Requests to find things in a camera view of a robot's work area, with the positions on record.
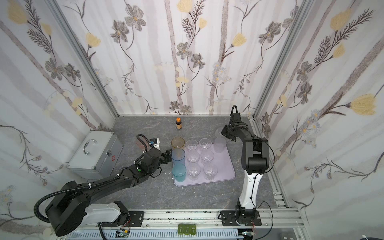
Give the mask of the blue plastic cup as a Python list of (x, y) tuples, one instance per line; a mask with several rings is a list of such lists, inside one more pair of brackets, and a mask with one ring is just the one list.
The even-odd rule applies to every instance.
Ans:
[(172, 151), (172, 161), (173, 166), (176, 165), (185, 165), (186, 152), (183, 149), (173, 149)]

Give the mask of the teal plastic cup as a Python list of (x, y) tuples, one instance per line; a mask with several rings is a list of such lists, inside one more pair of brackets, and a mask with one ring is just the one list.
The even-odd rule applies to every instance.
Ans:
[(172, 174), (176, 182), (182, 183), (186, 179), (187, 169), (183, 164), (176, 164), (172, 168)]

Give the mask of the frosted dimpled clear cup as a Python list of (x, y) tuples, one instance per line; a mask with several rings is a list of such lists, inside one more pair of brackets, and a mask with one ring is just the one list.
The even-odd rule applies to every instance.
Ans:
[(221, 129), (217, 129), (215, 131), (215, 141), (214, 141), (214, 149), (216, 153), (221, 153), (224, 151), (227, 141), (226, 138), (221, 134)]

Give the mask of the yellow plastic cup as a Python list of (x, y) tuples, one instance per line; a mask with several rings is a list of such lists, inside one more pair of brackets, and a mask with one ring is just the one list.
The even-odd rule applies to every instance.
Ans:
[(184, 149), (185, 148), (185, 140), (182, 137), (175, 137), (171, 141), (171, 146), (172, 146), (173, 150)]

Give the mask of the pink plastic cup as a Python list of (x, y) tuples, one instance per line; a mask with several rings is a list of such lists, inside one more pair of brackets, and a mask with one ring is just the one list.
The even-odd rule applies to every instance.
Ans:
[(148, 148), (147, 142), (145, 140), (143, 140), (142, 138), (140, 138), (140, 140), (136, 139), (136, 144), (141, 151), (145, 151)]

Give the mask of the clear faceted glass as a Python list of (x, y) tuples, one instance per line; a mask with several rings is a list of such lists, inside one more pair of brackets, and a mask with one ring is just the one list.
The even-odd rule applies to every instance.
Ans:
[(202, 149), (201, 151), (201, 159), (203, 165), (209, 164), (213, 161), (215, 157), (215, 154), (212, 150), (210, 149)]
[(197, 163), (192, 163), (187, 166), (188, 178), (191, 181), (196, 181), (201, 173), (201, 166)]
[(203, 138), (199, 141), (199, 147), (201, 150), (208, 150), (212, 146), (212, 141), (208, 138)]
[(215, 164), (209, 163), (204, 166), (205, 179), (207, 181), (213, 181), (218, 174), (218, 167)]
[(196, 140), (188, 140), (185, 144), (185, 147), (189, 152), (196, 151), (199, 148), (199, 142)]
[(200, 153), (197, 150), (187, 151), (186, 158), (189, 163), (198, 163), (200, 160)]

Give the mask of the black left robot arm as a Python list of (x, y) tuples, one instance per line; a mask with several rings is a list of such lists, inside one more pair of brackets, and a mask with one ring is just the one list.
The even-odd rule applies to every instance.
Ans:
[(113, 177), (82, 184), (68, 182), (61, 190), (38, 200), (34, 214), (39, 220), (49, 223), (56, 236), (65, 236), (80, 227), (86, 217), (90, 216), (86, 208), (91, 204), (120, 190), (133, 188), (149, 178), (155, 178), (154, 173), (161, 165), (172, 162), (172, 153), (171, 149), (162, 153), (153, 148)]

